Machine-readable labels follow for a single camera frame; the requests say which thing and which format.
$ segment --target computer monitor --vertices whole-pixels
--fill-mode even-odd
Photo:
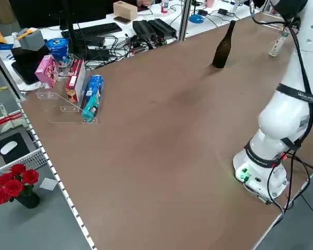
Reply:
[[[44,28],[65,25],[60,0],[9,0],[21,28]],[[106,0],[69,0],[72,22],[89,22],[104,19]]]

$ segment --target brown tabletop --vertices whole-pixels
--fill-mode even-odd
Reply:
[[[278,216],[235,179],[232,159],[257,131],[293,44],[270,58],[277,31],[244,19],[214,70],[226,29],[95,71],[105,81],[98,124],[49,123],[35,95],[23,103],[98,249],[251,249]],[[303,148],[313,164],[313,132]],[[305,180],[296,165],[294,192]]]

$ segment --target flower vase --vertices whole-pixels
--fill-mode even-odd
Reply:
[[[34,191],[31,191],[30,195],[20,195],[15,199],[29,209],[35,208],[40,204],[40,197]]]

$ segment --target computer mouse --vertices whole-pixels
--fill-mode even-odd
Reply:
[[[193,23],[203,23],[204,22],[204,17],[198,14],[194,14],[189,17],[189,21]]]
[[[10,151],[12,151],[17,146],[17,142],[11,141],[8,142],[5,146],[0,149],[0,153],[2,155],[7,155]]]

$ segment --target person's hand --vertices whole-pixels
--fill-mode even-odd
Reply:
[[[141,5],[150,6],[151,0],[137,0],[137,6],[140,7]]]

